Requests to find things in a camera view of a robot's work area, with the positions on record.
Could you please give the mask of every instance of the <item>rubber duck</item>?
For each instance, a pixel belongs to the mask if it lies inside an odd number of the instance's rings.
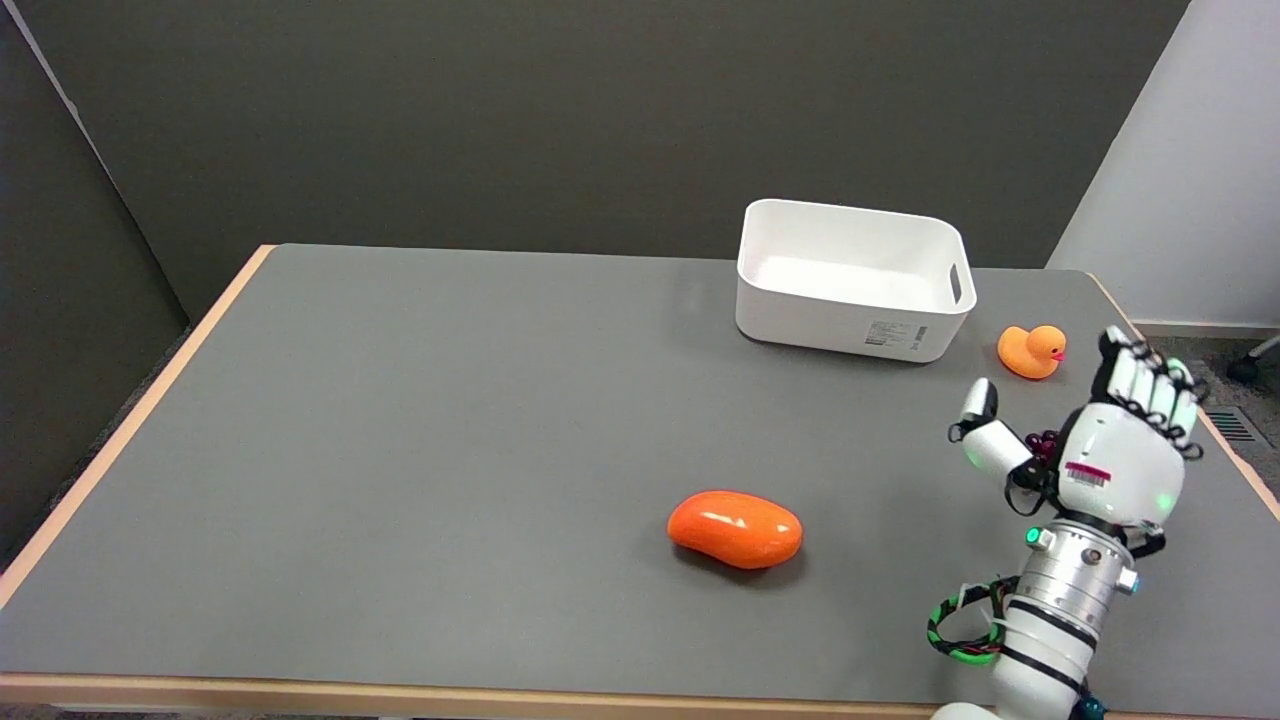
[[[1043,380],[1066,357],[1066,334],[1053,325],[1027,332],[1018,325],[1000,334],[1000,361],[1029,380]]]

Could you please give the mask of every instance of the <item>white wall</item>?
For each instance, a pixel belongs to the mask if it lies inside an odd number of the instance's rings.
[[[1134,320],[1280,325],[1280,1],[1190,4],[1048,266]]]

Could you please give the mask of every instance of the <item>robotic arm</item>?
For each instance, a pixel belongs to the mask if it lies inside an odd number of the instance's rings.
[[[952,703],[934,720],[1079,714],[1111,597],[1137,592],[1134,561],[1165,546],[1164,523],[1181,492],[1184,461],[1203,454],[1190,430],[1206,387],[1183,363],[1165,360],[1116,327],[1102,333],[1098,350],[1102,364],[1089,401],[1061,429],[1024,442],[997,419],[996,387],[982,378],[948,430],[978,469],[1002,483],[1015,512],[1030,516],[1048,503],[1056,518],[1028,530],[1032,555],[1023,574],[988,591],[997,623],[987,648],[995,659],[996,715]],[[1028,501],[1030,510],[1019,510]],[[959,597],[951,610],[972,600]],[[937,616],[931,642],[940,650],[957,644],[942,642],[936,623]],[[1101,715],[1101,706],[1093,711]]]

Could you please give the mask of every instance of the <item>orange mango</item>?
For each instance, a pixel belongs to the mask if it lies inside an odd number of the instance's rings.
[[[700,492],[667,520],[667,536],[716,560],[758,570],[786,562],[800,551],[800,520],[776,502],[727,489]]]

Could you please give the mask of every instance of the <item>label on bin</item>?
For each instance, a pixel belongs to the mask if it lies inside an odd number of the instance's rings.
[[[867,331],[867,338],[863,341],[863,345],[919,350],[920,341],[924,340],[924,333],[927,332],[929,332],[928,325],[876,320],[872,323],[872,328]]]

